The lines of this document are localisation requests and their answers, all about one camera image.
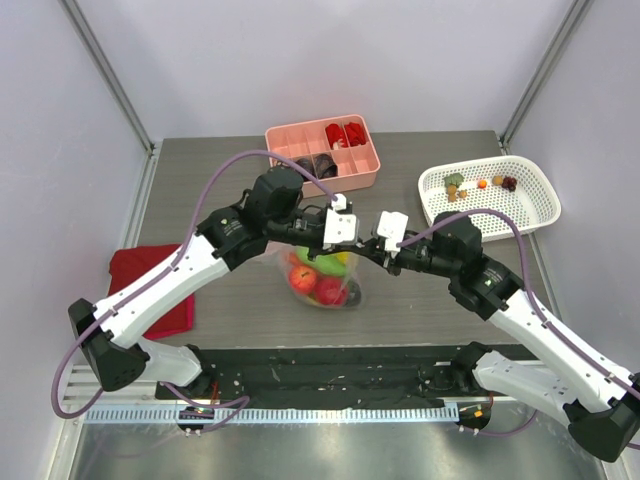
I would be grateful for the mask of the yellow toy banana bunch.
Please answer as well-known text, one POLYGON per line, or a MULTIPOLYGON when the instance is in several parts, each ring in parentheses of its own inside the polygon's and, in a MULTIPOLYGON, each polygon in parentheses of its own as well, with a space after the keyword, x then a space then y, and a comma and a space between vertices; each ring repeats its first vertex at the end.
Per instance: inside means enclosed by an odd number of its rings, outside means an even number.
POLYGON ((336 253, 335 258, 339 260, 342 264, 347 264, 349 260, 349 253, 348 252, 336 253))

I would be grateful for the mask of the green toy vegetable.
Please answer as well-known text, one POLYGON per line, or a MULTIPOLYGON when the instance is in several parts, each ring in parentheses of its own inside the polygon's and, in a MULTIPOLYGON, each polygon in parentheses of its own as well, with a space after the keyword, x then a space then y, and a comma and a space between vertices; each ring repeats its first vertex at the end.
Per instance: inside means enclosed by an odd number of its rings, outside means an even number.
POLYGON ((346 261, 341 260, 338 254, 318 255, 310 259, 307 247, 296 247, 295 255, 304 265, 314 268, 322 275, 345 277, 348 273, 346 261))

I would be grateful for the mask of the dark toy mangosteen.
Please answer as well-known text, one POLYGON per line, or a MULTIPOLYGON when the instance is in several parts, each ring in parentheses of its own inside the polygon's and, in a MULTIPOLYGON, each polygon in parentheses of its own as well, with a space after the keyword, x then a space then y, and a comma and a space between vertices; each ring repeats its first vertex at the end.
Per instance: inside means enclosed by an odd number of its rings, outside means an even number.
POLYGON ((346 301, 344 303, 344 306, 346 308, 355 308, 358 307, 363 300, 363 293, 361 290, 361 287, 359 285, 358 282, 356 282, 355 280, 351 279, 348 283, 347 283, 347 297, 346 297, 346 301))

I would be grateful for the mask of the clear zip top bag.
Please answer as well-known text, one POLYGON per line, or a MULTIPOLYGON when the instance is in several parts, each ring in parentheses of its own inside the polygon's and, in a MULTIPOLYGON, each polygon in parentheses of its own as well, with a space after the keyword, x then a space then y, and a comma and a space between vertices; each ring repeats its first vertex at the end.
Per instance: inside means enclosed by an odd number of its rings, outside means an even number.
POLYGON ((358 257, 340 252, 310 259, 309 249, 281 245, 275 253, 286 285, 301 302, 324 309, 355 309, 364 299, 358 257))

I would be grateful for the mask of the red toy apple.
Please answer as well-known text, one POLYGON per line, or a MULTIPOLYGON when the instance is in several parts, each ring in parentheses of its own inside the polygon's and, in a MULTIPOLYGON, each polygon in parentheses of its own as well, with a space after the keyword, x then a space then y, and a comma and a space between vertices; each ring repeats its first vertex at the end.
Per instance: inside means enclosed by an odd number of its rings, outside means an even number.
POLYGON ((347 287, 340 277, 323 277, 314 288, 315 300, 324 306, 342 306, 347 293, 347 287))

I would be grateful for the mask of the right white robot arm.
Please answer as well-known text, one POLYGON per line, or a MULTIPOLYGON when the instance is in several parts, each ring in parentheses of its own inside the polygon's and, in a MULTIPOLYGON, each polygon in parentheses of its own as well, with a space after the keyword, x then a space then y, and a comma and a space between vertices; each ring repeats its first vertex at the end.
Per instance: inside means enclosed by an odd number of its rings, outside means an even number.
POLYGON ((639 431, 639 377, 608 359, 562 323, 532 290, 528 261, 515 274, 481 247, 475 210, 445 212, 421 233, 408 218, 383 212, 371 239, 355 251, 393 275, 403 270, 444 277, 464 309, 511 335, 545 366, 530 370, 472 344, 455 359, 451 380, 465 395, 506 394, 555 419, 594 457, 616 461, 639 431))

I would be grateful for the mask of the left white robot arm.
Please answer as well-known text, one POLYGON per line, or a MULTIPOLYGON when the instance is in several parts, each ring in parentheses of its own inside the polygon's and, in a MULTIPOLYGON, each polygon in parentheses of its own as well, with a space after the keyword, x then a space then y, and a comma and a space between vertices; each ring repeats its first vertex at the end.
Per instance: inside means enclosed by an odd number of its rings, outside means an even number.
POLYGON ((105 392, 136 380, 205 397, 214 370, 195 346, 171 347, 145 339, 162 316, 201 287, 262 255, 269 243, 328 253, 358 240, 359 223, 342 194, 323 207, 302 209, 302 179, 273 167, 241 199, 213 211, 165 260, 121 291, 92 304, 74 302, 69 317, 81 350, 105 392))

